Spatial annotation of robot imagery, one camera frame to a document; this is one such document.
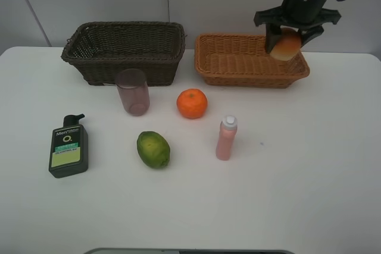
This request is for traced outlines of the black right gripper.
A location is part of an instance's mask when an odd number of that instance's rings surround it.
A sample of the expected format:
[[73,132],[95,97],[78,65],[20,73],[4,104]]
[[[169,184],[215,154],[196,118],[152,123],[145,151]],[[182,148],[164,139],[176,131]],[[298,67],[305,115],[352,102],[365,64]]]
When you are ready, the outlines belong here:
[[265,50],[271,53],[282,37],[280,26],[312,27],[298,30],[301,47],[324,33],[324,23],[337,24],[341,15],[337,10],[325,9],[327,0],[283,0],[278,7],[257,11],[254,16],[256,26],[266,24]]

